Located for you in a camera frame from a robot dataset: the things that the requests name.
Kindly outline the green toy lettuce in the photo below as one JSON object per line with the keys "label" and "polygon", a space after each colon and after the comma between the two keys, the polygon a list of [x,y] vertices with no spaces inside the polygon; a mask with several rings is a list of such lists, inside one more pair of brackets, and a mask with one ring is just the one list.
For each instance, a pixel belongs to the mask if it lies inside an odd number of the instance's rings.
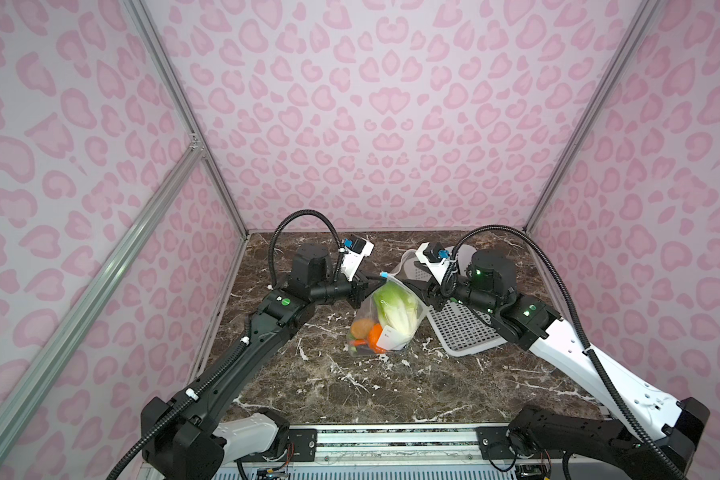
{"label": "green toy lettuce", "polygon": [[419,298],[409,289],[388,280],[372,296],[379,322],[405,337],[412,337],[420,323]]}

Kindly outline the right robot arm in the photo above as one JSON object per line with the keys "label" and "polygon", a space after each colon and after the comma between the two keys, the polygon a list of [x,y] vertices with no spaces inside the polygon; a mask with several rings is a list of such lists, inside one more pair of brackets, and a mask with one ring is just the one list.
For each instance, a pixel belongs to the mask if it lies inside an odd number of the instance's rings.
{"label": "right robot arm", "polygon": [[464,274],[455,251],[423,244],[416,252],[431,278],[421,299],[435,309],[467,308],[507,343],[555,366],[611,414],[590,420],[527,405],[509,423],[506,444],[530,457],[545,450],[598,460],[631,479],[684,479],[710,417],[697,399],[678,399],[641,379],[586,340],[575,323],[537,297],[519,292],[514,263],[479,250]]}

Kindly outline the clear zip top bag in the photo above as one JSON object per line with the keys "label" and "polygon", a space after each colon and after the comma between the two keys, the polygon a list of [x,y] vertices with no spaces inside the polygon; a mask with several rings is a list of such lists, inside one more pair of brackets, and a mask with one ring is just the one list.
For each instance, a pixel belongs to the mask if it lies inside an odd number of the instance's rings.
{"label": "clear zip top bag", "polygon": [[406,279],[386,272],[380,278],[383,284],[361,303],[347,333],[347,349],[353,356],[403,351],[427,314],[428,307]]}

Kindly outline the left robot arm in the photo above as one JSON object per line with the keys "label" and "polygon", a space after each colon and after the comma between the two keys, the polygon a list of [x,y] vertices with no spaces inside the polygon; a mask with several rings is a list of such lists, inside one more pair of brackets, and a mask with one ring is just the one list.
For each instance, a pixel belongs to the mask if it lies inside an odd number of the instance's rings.
{"label": "left robot arm", "polygon": [[222,434],[218,427],[229,405],[317,306],[346,301],[359,308],[382,283],[360,270],[347,275],[334,267],[322,245],[300,246],[290,272],[277,278],[237,342],[169,400],[147,403],[140,414],[141,438],[127,456],[142,456],[166,479],[210,479],[228,461],[260,453],[279,457],[287,420],[265,411]]}

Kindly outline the brown toy bread roll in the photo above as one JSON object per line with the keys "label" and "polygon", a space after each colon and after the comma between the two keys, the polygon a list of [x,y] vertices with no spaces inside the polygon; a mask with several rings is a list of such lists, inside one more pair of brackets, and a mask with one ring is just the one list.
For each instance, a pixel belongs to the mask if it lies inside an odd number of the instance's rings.
{"label": "brown toy bread roll", "polygon": [[370,318],[356,319],[351,327],[350,334],[356,340],[366,340],[376,322]]}

